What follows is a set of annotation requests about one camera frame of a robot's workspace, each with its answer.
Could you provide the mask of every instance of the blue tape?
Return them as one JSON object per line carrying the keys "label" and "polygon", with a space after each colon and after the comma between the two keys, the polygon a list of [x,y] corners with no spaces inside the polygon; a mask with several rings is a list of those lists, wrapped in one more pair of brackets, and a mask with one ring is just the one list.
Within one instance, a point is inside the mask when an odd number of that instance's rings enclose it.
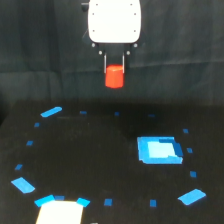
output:
{"label": "blue tape", "polygon": [[205,196],[206,196],[206,194],[204,192],[202,192],[198,189],[195,189],[195,190],[179,197],[178,200],[182,201],[185,205],[190,205]]}
{"label": "blue tape", "polygon": [[87,115],[87,111],[80,111],[80,114]]}
{"label": "blue tape", "polygon": [[31,145],[33,145],[33,141],[28,141],[28,142],[26,143],[26,145],[27,145],[27,146],[31,146]]}
{"label": "blue tape", "polygon": [[188,134],[189,133],[189,131],[188,131],[188,129],[183,129],[183,132],[185,133],[185,134]]}
{"label": "blue tape", "polygon": [[34,127],[35,127],[35,128],[38,128],[39,126],[40,126],[40,123],[35,123],[35,124],[34,124]]}
{"label": "blue tape", "polygon": [[[183,152],[181,150],[180,144],[175,142],[174,137],[139,137],[137,138],[137,141],[138,141],[139,160],[142,160],[144,163],[182,164],[183,158],[181,158],[181,156],[183,156]],[[162,143],[172,143],[175,146],[174,152],[175,155],[177,156],[165,157],[165,154],[167,154],[166,148],[163,148],[163,150],[161,150],[161,158],[150,157],[150,150],[148,147],[149,142],[159,142],[161,143],[161,147],[165,147],[165,145],[163,146]]]}
{"label": "blue tape", "polygon": [[11,181],[11,183],[14,186],[16,186],[20,191],[22,191],[24,194],[31,193],[35,190],[35,188],[22,177]]}
{"label": "blue tape", "polygon": [[48,111],[46,111],[46,112],[44,112],[44,113],[42,113],[42,114],[40,114],[40,115],[41,115],[42,117],[49,117],[49,116],[51,116],[51,115],[53,115],[53,114],[58,113],[58,112],[61,111],[61,110],[62,110],[61,107],[55,107],[55,108],[50,109],[50,110],[48,110]]}
{"label": "blue tape", "polygon": [[149,114],[148,117],[153,117],[154,118],[154,117],[156,117],[156,115],[155,114]]}
{"label": "blue tape", "polygon": [[76,202],[78,204],[82,205],[83,207],[86,207],[90,203],[90,201],[83,199],[83,198],[79,198]]}
{"label": "blue tape", "polygon": [[156,207],[156,200],[150,200],[150,207]]}
{"label": "blue tape", "polygon": [[105,206],[112,206],[112,199],[109,199],[109,198],[105,199],[104,205]]}
{"label": "blue tape", "polygon": [[41,207],[43,204],[50,202],[50,201],[54,201],[54,196],[53,195],[49,195],[47,197],[38,199],[36,201],[34,201],[34,203],[37,205],[37,207]]}
{"label": "blue tape", "polygon": [[22,168],[22,164],[18,164],[17,166],[16,166],[16,168],[15,168],[15,170],[20,170],[21,168]]}
{"label": "blue tape", "polygon": [[190,171],[190,176],[193,178],[197,177],[197,173],[195,171]]}
{"label": "blue tape", "polygon": [[183,151],[181,149],[181,146],[179,143],[173,143],[175,155],[182,157],[183,156]]}
{"label": "blue tape", "polygon": [[193,153],[192,148],[187,148],[188,153]]}
{"label": "blue tape", "polygon": [[65,196],[54,196],[54,199],[57,200],[57,201],[64,201]]}

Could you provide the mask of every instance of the dark curtain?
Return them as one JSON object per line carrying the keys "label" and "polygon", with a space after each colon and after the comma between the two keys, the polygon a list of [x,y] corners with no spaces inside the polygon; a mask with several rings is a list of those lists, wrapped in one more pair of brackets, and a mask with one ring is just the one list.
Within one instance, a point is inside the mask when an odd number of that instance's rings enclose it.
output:
{"label": "dark curtain", "polygon": [[145,44],[119,90],[82,41],[81,2],[0,0],[1,118],[17,100],[224,103],[224,1],[141,0]]}

